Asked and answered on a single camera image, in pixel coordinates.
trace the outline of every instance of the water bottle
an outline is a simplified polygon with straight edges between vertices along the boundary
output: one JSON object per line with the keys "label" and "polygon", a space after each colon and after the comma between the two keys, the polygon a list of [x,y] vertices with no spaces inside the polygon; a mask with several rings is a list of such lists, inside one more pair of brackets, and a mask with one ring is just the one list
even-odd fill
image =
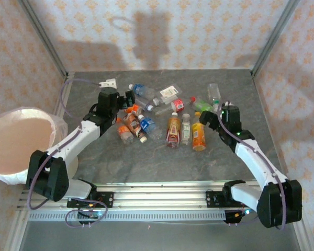
{"label": "water bottle", "polygon": [[153,140],[158,140],[162,137],[161,129],[149,118],[145,118],[143,115],[138,116],[141,121],[141,128],[147,135]]}
{"label": "water bottle", "polygon": [[116,120],[116,126],[117,126],[117,133],[119,134],[124,144],[125,145],[131,144],[134,140],[134,135],[132,135],[132,133],[129,131],[129,128],[123,124],[120,118]]}
{"label": "water bottle", "polygon": [[156,91],[154,89],[141,84],[129,85],[129,89],[133,90],[136,95],[147,100],[153,100],[156,94]]}
{"label": "water bottle", "polygon": [[183,123],[181,131],[182,131],[181,143],[185,145],[190,144],[190,116],[188,113],[183,114]]}
{"label": "water bottle", "polygon": [[152,111],[153,110],[153,105],[151,105],[149,101],[145,101],[145,100],[136,98],[135,103],[138,104],[139,106],[141,106],[144,111]]}

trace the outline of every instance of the orange juice bottle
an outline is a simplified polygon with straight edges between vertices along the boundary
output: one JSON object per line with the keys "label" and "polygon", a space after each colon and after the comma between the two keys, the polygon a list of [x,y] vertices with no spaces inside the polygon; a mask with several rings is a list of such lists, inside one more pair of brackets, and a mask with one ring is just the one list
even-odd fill
{"label": "orange juice bottle", "polygon": [[178,118],[177,112],[173,112],[167,125],[166,145],[175,148],[180,142],[180,127],[181,121]]}
{"label": "orange juice bottle", "polygon": [[192,146],[195,151],[202,151],[206,149],[204,125],[199,122],[201,113],[199,111],[194,113],[194,120],[192,125]]}

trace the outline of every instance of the trash bin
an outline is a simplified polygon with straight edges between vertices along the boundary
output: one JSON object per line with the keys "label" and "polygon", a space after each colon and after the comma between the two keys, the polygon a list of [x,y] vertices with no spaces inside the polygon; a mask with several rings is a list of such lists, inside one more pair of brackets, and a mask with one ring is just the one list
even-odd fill
{"label": "trash bin", "polygon": [[[66,122],[40,109],[21,107],[0,115],[0,180],[25,184],[31,154],[45,151],[68,134]],[[78,167],[76,158],[68,167],[72,178]]]}

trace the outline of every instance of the orange floral wallpaper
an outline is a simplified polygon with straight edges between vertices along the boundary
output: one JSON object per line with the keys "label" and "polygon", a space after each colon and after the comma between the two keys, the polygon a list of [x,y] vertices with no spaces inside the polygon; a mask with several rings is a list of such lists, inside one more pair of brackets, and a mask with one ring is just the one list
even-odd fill
{"label": "orange floral wallpaper", "polygon": [[288,0],[31,0],[68,71],[251,69]]}
{"label": "orange floral wallpaper", "polygon": [[[0,113],[20,106],[53,112],[62,81],[18,2],[0,1]],[[0,250],[21,191],[0,181]]]}
{"label": "orange floral wallpaper", "polygon": [[314,0],[301,0],[256,85],[279,159],[301,182],[314,237]]}

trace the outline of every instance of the gray marble surface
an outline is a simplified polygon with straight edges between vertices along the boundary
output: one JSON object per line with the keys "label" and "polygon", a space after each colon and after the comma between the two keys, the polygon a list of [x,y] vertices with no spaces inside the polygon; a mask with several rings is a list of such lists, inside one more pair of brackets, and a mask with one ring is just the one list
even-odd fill
{"label": "gray marble surface", "polygon": [[[180,98],[190,96],[207,98],[207,84],[218,83],[223,99],[228,99],[240,108],[241,122],[256,137],[259,146],[272,163],[280,169],[261,103],[248,70],[165,70],[165,71],[123,71],[123,72],[78,72],[75,78],[102,82],[116,78],[120,93],[129,84],[142,83],[160,90],[176,83],[183,91]],[[83,117],[90,106],[97,102],[98,88],[89,84],[74,82],[67,108],[73,114]],[[191,117],[194,110],[186,107]],[[155,118],[155,123],[166,133],[170,114]],[[69,131],[76,121],[64,117]],[[191,146],[180,145],[177,149],[165,146],[164,138],[159,141],[148,139],[125,146],[116,128],[111,127],[101,138],[90,144],[79,156],[79,167],[75,178],[95,184],[112,182],[164,182],[191,180],[233,180],[253,179],[245,164],[233,154],[216,132],[206,128],[207,148],[195,152]]]}

